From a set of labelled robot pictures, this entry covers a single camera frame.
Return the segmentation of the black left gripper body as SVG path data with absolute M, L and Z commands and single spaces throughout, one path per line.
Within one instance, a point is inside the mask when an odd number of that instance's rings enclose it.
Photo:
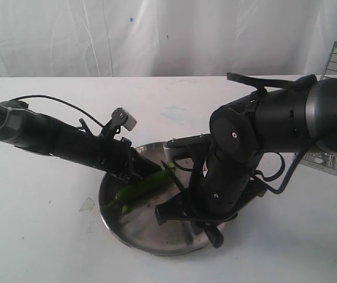
M 132 173 L 131 141 L 124 137 L 121 140 L 102 139 L 95 168 L 114 177 L 122 172 Z

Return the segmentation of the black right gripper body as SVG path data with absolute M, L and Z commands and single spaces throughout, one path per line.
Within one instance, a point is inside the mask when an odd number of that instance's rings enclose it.
M 246 163 L 199 159 L 193 162 L 186 190 L 186 219 L 189 221 L 229 221 L 255 197 L 266 192 L 252 179 L 260 159 Z

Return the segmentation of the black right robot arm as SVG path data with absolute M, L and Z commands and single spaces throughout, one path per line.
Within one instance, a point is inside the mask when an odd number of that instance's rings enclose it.
M 255 90 L 215 110 L 209 133 L 165 143 L 169 160 L 193 167 L 188 186 L 176 181 L 178 194 L 155 209 L 159 224 L 189 221 L 215 248 L 224 242 L 218 226 L 256 197 L 283 193 L 305 154 L 337 153 L 337 78 L 227 79 Z

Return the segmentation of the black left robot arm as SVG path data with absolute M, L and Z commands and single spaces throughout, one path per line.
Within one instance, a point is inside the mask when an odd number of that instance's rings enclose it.
M 143 157 L 129 139 L 115 139 L 122 127 L 132 131 L 136 123 L 128 111 L 119 107 L 96 136 L 84 120 L 75 127 L 36 113 L 21 100 L 0 103 L 0 142 L 42 156 L 54 156 L 92 167 L 125 183 L 161 171 L 161 167 Z

